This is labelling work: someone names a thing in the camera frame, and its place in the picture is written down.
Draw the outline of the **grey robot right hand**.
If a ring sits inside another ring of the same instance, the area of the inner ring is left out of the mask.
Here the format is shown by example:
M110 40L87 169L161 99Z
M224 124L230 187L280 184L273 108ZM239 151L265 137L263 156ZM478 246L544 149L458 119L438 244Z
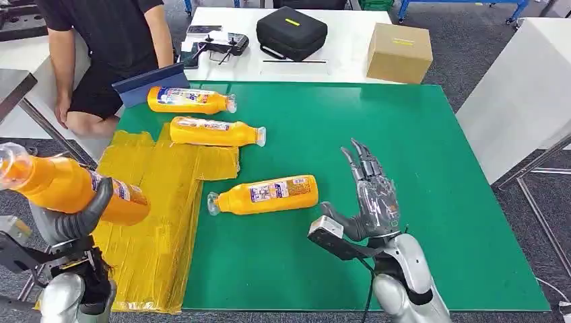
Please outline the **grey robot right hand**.
M359 213L346 217L325 201L320 204L322 214L342 225L344 234L355 242L366 238L391 238L400 232L395 183L365 144L354 138L351 144L357 157L345 147L341 152L349 163L356 184Z

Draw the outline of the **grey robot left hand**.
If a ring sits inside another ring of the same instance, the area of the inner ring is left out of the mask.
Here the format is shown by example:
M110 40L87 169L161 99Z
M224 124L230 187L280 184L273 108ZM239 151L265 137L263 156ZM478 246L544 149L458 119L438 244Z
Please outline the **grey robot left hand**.
M99 223L113 195L112 178L103 178L86 207L76 213L62 213L29 202L32 218L42 239L49 245L89 236Z

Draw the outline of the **person's right hand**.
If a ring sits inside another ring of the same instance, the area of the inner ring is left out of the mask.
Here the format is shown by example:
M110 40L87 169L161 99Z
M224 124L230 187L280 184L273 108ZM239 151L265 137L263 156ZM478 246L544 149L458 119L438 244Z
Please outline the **person's right hand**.
M56 104L54 107L54 114L58 123L67 129L66 120L67 112L71 105L71 98L68 95L57 96Z

